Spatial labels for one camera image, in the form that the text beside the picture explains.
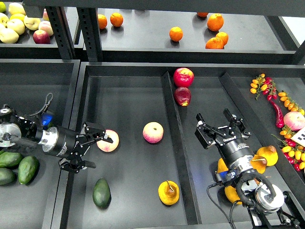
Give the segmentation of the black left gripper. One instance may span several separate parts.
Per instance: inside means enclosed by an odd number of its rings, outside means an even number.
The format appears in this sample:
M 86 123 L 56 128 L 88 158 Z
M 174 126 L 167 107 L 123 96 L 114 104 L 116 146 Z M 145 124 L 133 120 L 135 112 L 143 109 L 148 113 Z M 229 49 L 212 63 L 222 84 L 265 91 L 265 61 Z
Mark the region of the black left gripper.
M 96 164 L 83 160 L 82 157 L 90 149 L 91 145 L 104 141 L 113 143 L 113 140 L 106 135 L 106 130 L 96 124 L 85 122 L 81 131 L 63 127 L 50 127 L 42 132 L 42 149 L 45 154 L 59 157 L 61 170 L 79 173 L 86 168 L 96 168 Z

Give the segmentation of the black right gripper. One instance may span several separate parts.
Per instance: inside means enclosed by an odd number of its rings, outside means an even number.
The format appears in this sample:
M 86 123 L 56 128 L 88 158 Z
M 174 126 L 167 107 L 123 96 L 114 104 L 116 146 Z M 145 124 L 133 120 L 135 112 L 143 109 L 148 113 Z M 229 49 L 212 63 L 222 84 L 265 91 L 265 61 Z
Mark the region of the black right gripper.
M 251 133 L 245 131 L 243 120 L 238 119 L 228 108 L 224 109 L 223 114 L 229 125 L 212 127 L 205 122 L 201 113 L 198 113 L 195 131 L 197 139 L 204 149 L 216 146 L 228 168 L 251 168 L 250 161 L 254 153 L 245 141 Z

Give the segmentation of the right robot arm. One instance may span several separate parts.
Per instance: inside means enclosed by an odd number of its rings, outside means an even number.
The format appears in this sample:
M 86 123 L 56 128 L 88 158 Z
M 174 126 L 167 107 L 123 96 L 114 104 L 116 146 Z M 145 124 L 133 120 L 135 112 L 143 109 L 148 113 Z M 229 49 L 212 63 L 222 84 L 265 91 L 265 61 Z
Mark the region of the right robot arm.
M 215 173 L 214 186 L 235 189 L 237 200 L 231 209 L 242 203 L 254 229 L 303 229 L 305 218 L 292 195 L 282 192 L 253 168 L 254 153 L 246 142 L 251 133 L 246 131 L 243 120 L 228 109 L 223 114 L 229 124 L 222 127 L 210 126 L 200 113 L 196 115 L 197 139 L 204 149 L 216 146 L 228 168 Z

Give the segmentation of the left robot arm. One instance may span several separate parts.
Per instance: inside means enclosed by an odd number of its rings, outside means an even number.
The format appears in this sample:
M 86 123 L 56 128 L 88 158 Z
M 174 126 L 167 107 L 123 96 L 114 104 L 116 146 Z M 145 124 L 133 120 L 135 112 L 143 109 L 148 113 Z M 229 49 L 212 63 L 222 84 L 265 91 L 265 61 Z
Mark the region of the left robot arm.
M 45 154 L 60 158 L 62 170 L 79 173 L 81 169 L 95 168 L 94 162 L 82 159 L 91 145 L 98 141 L 113 143 L 102 127 L 93 123 L 84 123 L 81 131 L 51 126 L 53 113 L 48 108 L 53 94 L 48 93 L 43 107 L 25 117 L 19 116 L 15 109 L 5 104 L 0 109 L 0 145 L 10 147 L 20 140 L 28 140 L 42 146 Z

